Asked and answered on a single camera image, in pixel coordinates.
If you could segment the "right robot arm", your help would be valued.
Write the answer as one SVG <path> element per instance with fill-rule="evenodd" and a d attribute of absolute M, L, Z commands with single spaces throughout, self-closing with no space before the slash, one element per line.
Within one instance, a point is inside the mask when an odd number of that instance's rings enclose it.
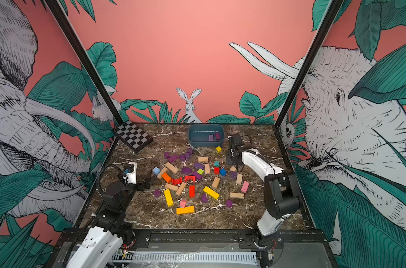
<path fill-rule="evenodd" d="M 274 234 L 282 223 L 301 209 L 301 189 L 293 170 L 284 170 L 271 163 L 239 134 L 228 137 L 226 158 L 233 165 L 251 168 L 264 183 L 265 212 L 257 222 L 261 236 Z"/>

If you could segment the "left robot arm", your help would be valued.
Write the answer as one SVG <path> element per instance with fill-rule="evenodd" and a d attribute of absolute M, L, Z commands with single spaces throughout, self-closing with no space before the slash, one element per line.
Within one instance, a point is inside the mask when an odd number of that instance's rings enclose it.
<path fill-rule="evenodd" d="M 101 179 L 106 169 L 117 171 L 117 180 L 103 189 Z M 80 233 L 87 230 L 81 243 L 75 237 L 62 266 L 64 268 L 124 268 L 112 261 L 118 250 L 127 254 L 136 241 L 137 235 L 131 224 L 125 221 L 126 210 L 136 192 L 150 189 L 153 172 L 149 171 L 138 181 L 137 163 L 129 162 L 124 168 L 114 164 L 104 165 L 96 178 L 97 190 L 102 201 L 92 219 Z"/>

